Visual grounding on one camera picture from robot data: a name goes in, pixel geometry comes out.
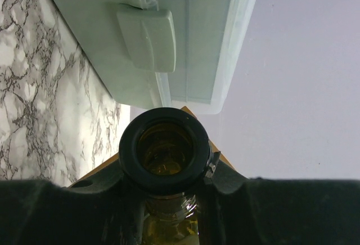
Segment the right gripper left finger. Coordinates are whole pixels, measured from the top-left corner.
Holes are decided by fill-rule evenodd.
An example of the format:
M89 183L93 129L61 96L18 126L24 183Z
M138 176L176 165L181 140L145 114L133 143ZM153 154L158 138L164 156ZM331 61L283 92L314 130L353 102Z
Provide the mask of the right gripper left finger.
M70 188L1 181L1 244L140 244L140 218L120 171L98 172Z

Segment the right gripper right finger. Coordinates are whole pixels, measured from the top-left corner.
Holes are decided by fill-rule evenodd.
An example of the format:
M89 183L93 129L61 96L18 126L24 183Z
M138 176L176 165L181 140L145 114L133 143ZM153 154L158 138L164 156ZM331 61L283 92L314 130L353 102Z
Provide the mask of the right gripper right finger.
M358 244L359 181L247 179L223 162L197 195L201 244Z

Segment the dark green wine bottle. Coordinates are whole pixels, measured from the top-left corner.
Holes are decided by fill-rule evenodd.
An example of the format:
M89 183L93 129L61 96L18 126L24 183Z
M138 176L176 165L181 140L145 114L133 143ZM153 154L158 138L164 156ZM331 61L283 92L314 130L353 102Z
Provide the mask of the dark green wine bottle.
M200 243L196 192L219 157L202 124L183 110L151 109L130 122L119 163L145 198L142 244Z

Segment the wooden wine rack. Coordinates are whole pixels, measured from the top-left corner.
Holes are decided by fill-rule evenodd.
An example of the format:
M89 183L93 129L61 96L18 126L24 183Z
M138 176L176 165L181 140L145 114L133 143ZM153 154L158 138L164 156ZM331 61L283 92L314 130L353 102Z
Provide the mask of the wooden wine rack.
M152 109L132 120L118 154L125 178L160 196L186 192L211 176L220 155L202 124L176 108Z

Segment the translucent green storage box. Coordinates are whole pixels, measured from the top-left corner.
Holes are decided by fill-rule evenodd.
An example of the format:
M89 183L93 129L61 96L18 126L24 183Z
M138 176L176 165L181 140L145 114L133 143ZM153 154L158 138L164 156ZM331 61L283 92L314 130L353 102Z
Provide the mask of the translucent green storage box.
M256 0L53 0L119 103L217 114Z

